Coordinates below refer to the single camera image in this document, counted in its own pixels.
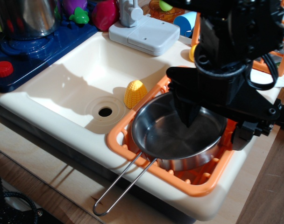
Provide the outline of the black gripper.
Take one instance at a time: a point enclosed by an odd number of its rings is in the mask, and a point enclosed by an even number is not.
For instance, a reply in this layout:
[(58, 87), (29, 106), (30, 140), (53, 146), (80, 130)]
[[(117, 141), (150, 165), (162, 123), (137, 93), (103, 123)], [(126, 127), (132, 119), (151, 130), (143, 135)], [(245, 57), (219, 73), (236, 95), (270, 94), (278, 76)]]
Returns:
[(232, 133), (232, 149), (241, 151), (253, 136), (268, 135), (272, 125), (280, 118), (277, 105), (265, 99), (257, 90), (244, 83), (233, 92), (220, 89), (197, 89), (186, 84), (189, 67), (170, 67), (166, 71), (170, 79), (169, 90), (174, 99), (177, 114), (190, 127), (201, 107), (235, 121)]

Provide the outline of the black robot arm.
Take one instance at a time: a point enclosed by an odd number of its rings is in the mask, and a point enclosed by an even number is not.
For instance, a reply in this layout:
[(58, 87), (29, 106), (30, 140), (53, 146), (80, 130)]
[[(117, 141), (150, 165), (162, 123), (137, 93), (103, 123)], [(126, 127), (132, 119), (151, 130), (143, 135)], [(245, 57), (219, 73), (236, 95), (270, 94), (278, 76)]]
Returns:
[(283, 46), (284, 9), (278, 0), (170, 0), (200, 14), (200, 42), (194, 68), (167, 69), (175, 108), (186, 125), (201, 107), (236, 122), (231, 142), (242, 150), (254, 136), (284, 125), (284, 109), (261, 91), (272, 89), (279, 74), (270, 56)]

